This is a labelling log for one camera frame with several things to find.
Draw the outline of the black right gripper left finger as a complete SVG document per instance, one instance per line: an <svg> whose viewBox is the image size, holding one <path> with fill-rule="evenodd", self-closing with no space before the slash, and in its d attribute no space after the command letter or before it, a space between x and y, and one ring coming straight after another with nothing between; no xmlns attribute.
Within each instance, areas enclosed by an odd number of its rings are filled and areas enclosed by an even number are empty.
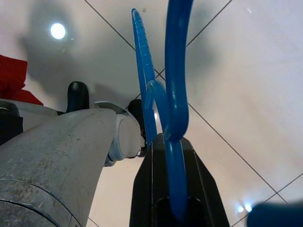
<svg viewBox="0 0 303 227"><path fill-rule="evenodd" d="M131 227L169 227L170 207L163 135L153 140L134 180Z"/></svg>

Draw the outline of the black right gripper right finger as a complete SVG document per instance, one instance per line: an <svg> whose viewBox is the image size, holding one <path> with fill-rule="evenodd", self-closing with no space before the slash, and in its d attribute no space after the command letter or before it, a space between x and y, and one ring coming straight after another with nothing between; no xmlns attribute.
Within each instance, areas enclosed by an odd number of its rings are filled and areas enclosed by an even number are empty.
<svg viewBox="0 0 303 227"><path fill-rule="evenodd" d="M187 174L186 227L228 227L229 221L213 176L186 138L181 140Z"/></svg>

